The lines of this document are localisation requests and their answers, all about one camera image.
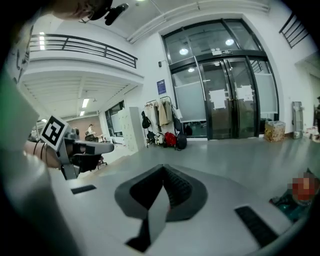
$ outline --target railing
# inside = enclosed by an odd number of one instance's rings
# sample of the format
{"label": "railing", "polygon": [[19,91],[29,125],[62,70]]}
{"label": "railing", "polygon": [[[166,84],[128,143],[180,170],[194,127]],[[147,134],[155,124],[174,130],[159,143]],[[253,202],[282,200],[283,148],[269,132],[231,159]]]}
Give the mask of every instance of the railing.
{"label": "railing", "polygon": [[280,29],[279,33],[282,33],[284,35],[284,38],[291,48],[293,48],[307,35],[309,35],[308,31],[302,25],[301,21],[298,20],[298,18],[293,13]]}
{"label": "railing", "polygon": [[64,34],[33,35],[30,40],[30,51],[68,51],[96,55],[135,69],[137,68],[138,60],[131,54],[108,44]]}

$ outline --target doorway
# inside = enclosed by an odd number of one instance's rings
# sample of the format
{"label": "doorway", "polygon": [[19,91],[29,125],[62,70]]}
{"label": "doorway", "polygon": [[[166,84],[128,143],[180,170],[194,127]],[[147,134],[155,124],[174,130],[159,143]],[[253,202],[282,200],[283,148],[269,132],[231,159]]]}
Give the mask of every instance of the doorway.
{"label": "doorway", "polygon": [[209,140],[257,135],[257,99],[246,58],[199,64],[206,102]]}

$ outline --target box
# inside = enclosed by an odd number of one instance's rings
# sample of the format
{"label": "box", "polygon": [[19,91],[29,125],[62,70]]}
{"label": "box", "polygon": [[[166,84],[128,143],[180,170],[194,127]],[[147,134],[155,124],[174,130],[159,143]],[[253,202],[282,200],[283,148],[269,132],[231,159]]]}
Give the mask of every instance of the box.
{"label": "box", "polygon": [[265,122],[264,138],[268,142],[281,142],[285,138],[286,124],[281,121]]}

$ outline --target white paper on door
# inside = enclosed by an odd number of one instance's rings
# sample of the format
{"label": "white paper on door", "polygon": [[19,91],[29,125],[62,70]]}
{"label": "white paper on door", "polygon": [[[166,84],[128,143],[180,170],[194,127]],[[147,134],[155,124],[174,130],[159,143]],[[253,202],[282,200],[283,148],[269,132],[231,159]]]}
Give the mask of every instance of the white paper on door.
{"label": "white paper on door", "polygon": [[210,90],[209,95],[210,95],[210,102],[212,102],[214,105],[214,108],[213,108],[214,110],[226,108],[226,104],[225,104],[226,93],[224,89]]}
{"label": "white paper on door", "polygon": [[236,89],[236,95],[238,100],[244,100],[245,102],[252,102],[254,100],[251,85],[241,85],[241,87]]}

